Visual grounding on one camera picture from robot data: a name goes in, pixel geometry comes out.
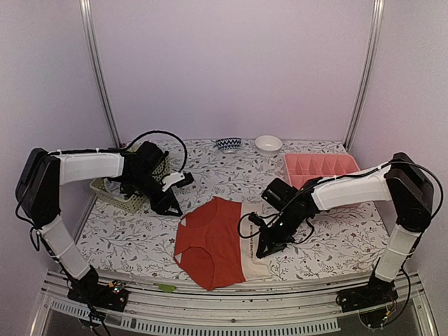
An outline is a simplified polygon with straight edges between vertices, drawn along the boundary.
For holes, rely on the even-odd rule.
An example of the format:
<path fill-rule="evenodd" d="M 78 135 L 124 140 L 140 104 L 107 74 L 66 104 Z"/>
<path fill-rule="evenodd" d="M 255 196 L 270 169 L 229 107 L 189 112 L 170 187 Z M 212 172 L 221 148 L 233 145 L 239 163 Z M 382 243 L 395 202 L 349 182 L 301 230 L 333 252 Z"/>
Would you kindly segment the red cloth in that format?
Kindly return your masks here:
<path fill-rule="evenodd" d="M 257 227 L 249 214 L 261 204 L 214 197 L 178 224 L 174 261 L 207 291 L 271 277 L 269 263 L 256 257 Z"/>

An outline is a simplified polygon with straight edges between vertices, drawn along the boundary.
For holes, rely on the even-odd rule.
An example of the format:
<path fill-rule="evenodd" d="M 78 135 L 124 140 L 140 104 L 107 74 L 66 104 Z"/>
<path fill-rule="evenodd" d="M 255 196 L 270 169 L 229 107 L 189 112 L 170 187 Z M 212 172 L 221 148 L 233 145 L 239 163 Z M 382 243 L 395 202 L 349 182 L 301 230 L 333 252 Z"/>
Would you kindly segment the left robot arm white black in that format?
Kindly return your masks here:
<path fill-rule="evenodd" d="M 144 137 L 154 134 L 164 134 L 180 143 L 183 157 L 176 171 L 156 172 L 167 154 L 154 143 L 144 141 Z M 63 189 L 106 178 L 142 194 L 156 214 L 179 217 L 183 212 L 173 189 L 187 186 L 194 180 L 192 174 L 185 171 L 187 159 L 185 142 L 176 134 L 162 130 L 150 130 L 126 146 L 115 148 L 55 151 L 33 148 L 15 187 L 15 215 L 30 224 L 35 248 L 44 247 L 68 277 L 78 281 L 78 294 L 88 303 L 97 304 L 104 298 L 104 289 L 90 278 L 95 271 L 64 223 Z"/>

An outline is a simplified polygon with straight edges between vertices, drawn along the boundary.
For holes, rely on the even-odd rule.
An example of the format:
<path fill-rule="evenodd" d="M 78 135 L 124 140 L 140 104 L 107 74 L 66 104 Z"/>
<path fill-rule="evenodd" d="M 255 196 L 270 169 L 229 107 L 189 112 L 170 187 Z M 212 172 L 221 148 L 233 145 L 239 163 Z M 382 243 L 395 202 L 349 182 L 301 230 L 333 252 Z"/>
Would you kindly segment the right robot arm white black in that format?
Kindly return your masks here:
<path fill-rule="evenodd" d="M 398 152 L 376 167 L 312 178 L 301 188 L 275 178 L 261 197 L 277 213 L 269 222 L 251 216 L 259 227 L 258 258 L 284 250 L 295 241 L 293 236 L 299 226 L 317 214 L 368 202 L 390 203 L 395 211 L 395 226 L 374 266 L 373 281 L 362 290 L 365 303 L 377 305 L 389 294 L 389 284 L 440 212 L 445 193 L 431 170 Z"/>

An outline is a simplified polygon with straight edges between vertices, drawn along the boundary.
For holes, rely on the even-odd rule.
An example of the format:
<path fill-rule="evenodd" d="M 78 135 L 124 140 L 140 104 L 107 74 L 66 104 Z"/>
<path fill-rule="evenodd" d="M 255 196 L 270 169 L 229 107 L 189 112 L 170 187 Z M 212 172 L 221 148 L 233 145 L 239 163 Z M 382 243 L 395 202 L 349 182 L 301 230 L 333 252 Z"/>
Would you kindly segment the beige perforated plastic basket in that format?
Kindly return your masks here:
<path fill-rule="evenodd" d="M 162 154 L 162 158 L 155 166 L 152 177 L 157 181 L 161 182 L 163 176 L 167 175 L 170 170 L 169 163 L 169 152 L 166 150 Z M 115 206 L 123 211 L 131 214 L 135 214 L 144 203 L 148 202 L 148 198 L 138 191 L 139 195 L 132 196 L 127 200 L 114 197 L 112 194 L 107 193 L 104 187 L 104 179 L 107 178 L 96 178 L 90 182 L 90 188 L 94 191 L 97 198 L 103 200 L 105 203 Z"/>

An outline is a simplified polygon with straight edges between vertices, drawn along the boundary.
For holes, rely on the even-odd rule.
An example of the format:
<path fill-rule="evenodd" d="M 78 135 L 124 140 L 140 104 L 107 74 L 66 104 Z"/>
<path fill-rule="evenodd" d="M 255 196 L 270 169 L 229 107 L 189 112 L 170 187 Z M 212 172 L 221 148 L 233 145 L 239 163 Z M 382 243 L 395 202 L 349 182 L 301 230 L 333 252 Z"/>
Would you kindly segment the floral patterned table mat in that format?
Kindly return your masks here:
<path fill-rule="evenodd" d="M 184 213 L 213 197 L 261 204 L 272 213 L 262 192 L 275 178 L 284 177 L 284 156 L 261 156 L 253 140 L 245 139 L 231 154 L 217 149 L 212 140 L 187 140 L 179 144 L 161 140 L 172 167 L 185 164 L 193 184 L 178 189 L 176 198 Z M 179 220 L 159 216 L 148 204 L 127 213 L 97 200 L 78 239 L 78 248 L 99 270 L 158 279 L 187 279 L 174 261 Z M 296 281 L 322 279 L 372 271 L 389 240 L 388 232 L 371 202 L 336 208 L 302 224 L 296 242 L 264 258 L 270 279 Z"/>

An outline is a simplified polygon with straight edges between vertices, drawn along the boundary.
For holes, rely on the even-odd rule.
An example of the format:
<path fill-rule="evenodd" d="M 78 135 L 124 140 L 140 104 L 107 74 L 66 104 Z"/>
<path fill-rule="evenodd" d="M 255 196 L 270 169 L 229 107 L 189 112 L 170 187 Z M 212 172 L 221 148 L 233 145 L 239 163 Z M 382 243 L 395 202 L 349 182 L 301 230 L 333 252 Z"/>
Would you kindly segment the blue white zigzag bowl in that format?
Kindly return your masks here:
<path fill-rule="evenodd" d="M 215 147 L 224 153 L 235 153 L 241 148 L 242 139 L 239 137 L 227 137 L 214 141 Z"/>

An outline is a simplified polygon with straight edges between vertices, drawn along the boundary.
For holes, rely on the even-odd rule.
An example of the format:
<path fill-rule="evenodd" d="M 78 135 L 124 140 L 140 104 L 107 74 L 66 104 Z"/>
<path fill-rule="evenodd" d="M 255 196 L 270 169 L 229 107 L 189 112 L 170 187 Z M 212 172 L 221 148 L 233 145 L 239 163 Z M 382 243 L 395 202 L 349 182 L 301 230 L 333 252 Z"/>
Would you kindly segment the pink divided organizer tray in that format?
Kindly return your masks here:
<path fill-rule="evenodd" d="M 287 153 L 284 156 L 285 181 L 298 190 L 311 179 L 359 172 L 348 154 Z"/>

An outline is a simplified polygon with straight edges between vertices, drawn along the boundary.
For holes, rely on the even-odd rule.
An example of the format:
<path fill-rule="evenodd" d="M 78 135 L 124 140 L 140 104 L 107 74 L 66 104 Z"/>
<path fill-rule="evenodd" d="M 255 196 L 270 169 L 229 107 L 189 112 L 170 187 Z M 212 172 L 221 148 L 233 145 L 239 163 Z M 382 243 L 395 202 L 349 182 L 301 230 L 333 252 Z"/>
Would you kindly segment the green tape piece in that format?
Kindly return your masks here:
<path fill-rule="evenodd" d="M 165 283 L 157 283 L 157 287 L 163 293 L 173 293 L 176 290 L 174 285 L 169 285 Z"/>

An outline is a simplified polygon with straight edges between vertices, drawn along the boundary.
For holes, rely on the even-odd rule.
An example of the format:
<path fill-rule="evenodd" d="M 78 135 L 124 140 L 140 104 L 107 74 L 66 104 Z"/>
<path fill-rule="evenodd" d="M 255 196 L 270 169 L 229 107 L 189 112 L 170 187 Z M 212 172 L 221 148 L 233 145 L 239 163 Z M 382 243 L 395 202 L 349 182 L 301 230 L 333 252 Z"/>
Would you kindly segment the small white bowl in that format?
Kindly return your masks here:
<path fill-rule="evenodd" d="M 280 153 L 282 141 L 272 135 L 262 135 L 255 139 L 255 149 L 263 157 L 273 158 Z"/>

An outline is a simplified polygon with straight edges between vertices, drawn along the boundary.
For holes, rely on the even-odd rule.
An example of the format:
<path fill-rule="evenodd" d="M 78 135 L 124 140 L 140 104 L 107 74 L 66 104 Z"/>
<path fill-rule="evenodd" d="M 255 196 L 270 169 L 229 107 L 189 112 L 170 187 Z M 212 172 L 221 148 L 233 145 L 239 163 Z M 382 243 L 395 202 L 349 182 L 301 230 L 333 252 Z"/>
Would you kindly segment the front aluminium rail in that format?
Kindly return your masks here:
<path fill-rule="evenodd" d="M 124 312 L 89 318 L 86 305 L 67 297 L 63 274 L 49 272 L 38 294 L 32 335 L 439 335 L 417 273 L 395 280 L 398 300 L 387 326 L 374 327 L 386 305 L 343 312 L 337 293 L 365 285 L 366 274 L 296 281 L 255 281 L 205 291 L 187 280 L 102 271 L 119 279 L 129 297 Z M 157 284 L 174 285 L 163 293 Z"/>

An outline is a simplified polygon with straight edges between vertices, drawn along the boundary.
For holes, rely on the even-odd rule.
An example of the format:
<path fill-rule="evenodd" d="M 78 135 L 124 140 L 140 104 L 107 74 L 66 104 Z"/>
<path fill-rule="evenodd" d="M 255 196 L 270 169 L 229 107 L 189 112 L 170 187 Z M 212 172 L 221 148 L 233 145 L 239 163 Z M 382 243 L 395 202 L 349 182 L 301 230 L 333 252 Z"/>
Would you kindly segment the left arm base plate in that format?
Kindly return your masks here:
<path fill-rule="evenodd" d="M 96 281 L 93 283 L 76 281 L 71 285 L 67 297 L 95 308 L 124 312 L 129 294 L 125 288 L 110 287 Z"/>

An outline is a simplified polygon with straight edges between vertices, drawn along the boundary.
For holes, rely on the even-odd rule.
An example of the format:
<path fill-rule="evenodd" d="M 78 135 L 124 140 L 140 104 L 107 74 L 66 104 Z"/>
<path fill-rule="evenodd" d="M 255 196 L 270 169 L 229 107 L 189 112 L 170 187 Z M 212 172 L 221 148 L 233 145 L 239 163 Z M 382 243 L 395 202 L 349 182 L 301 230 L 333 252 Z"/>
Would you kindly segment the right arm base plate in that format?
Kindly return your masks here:
<path fill-rule="evenodd" d="M 364 285 L 340 290 L 335 302 L 343 312 L 352 312 L 391 303 L 397 299 L 398 294 L 393 286 L 382 288 L 381 286 Z"/>

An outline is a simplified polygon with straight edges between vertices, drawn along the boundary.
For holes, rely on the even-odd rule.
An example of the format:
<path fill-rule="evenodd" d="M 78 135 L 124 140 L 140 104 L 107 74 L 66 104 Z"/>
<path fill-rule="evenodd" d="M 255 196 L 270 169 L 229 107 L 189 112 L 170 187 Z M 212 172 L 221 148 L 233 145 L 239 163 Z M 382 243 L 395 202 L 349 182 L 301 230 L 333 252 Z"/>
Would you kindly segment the left aluminium frame post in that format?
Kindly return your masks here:
<path fill-rule="evenodd" d="M 92 63 L 92 69 L 94 72 L 95 82 L 99 93 L 100 102 L 104 112 L 104 118 L 111 135 L 112 142 L 115 146 L 121 145 L 121 139 L 116 125 L 116 120 L 113 115 L 109 95 L 107 92 L 106 81 L 102 71 L 101 59 L 99 55 L 99 49 L 97 45 L 97 39 L 95 34 L 95 25 L 92 15 L 91 1 L 80 0 L 80 14 L 83 22 L 83 29 L 85 33 L 85 40 L 87 43 L 87 49 L 90 55 L 90 61 Z"/>

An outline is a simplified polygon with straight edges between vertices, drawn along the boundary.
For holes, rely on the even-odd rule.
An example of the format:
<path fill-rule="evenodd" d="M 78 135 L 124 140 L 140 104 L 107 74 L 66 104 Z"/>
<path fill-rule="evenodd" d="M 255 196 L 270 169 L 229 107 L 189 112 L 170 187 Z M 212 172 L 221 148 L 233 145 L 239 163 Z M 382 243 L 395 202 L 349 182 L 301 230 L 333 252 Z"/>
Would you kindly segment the aluminium frame post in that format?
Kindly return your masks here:
<path fill-rule="evenodd" d="M 356 131 L 361 121 L 363 107 L 368 94 L 368 88 L 370 84 L 370 77 L 375 62 L 375 56 L 379 44 L 379 38 L 381 35 L 382 19 L 384 14 L 384 0 L 374 0 L 372 17 L 370 22 L 370 32 L 367 39 L 367 50 L 365 54 L 365 60 L 363 64 L 363 70 L 361 72 L 360 83 L 356 94 L 355 102 L 353 105 L 353 111 L 349 121 L 349 126 L 344 138 L 344 148 L 347 152 L 350 152 L 354 140 L 356 137 Z"/>
<path fill-rule="evenodd" d="M 109 95 L 107 92 L 106 81 L 102 71 L 101 59 L 99 55 L 99 49 L 97 45 L 97 39 L 95 34 L 95 25 L 92 15 L 91 1 L 80 0 L 80 14 L 83 22 L 83 29 L 85 33 L 85 40 L 87 43 L 87 49 L 90 55 L 90 61 L 92 63 L 92 69 L 94 72 L 95 82 L 99 93 L 100 102 L 104 112 L 104 118 L 111 135 L 112 142 L 115 146 L 121 145 L 121 139 L 116 125 L 116 120 L 113 115 Z"/>

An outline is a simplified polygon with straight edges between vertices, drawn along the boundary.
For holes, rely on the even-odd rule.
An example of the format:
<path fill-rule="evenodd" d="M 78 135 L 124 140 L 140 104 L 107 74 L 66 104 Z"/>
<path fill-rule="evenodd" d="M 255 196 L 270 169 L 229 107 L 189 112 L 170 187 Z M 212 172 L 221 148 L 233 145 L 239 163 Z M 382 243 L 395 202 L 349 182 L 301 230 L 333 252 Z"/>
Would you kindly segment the right aluminium frame post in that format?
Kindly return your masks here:
<path fill-rule="evenodd" d="M 367 50 L 365 54 L 365 60 L 363 64 L 363 70 L 361 72 L 360 83 L 356 94 L 355 102 L 353 105 L 353 111 L 349 121 L 349 126 L 344 138 L 344 148 L 347 152 L 350 152 L 354 140 L 356 137 L 356 131 L 361 121 L 363 107 L 368 94 L 368 88 L 370 84 L 370 77 L 375 62 L 375 56 L 379 44 L 379 38 L 381 35 L 382 19 L 384 14 L 384 0 L 374 0 L 372 17 L 370 22 L 370 32 L 367 39 Z"/>

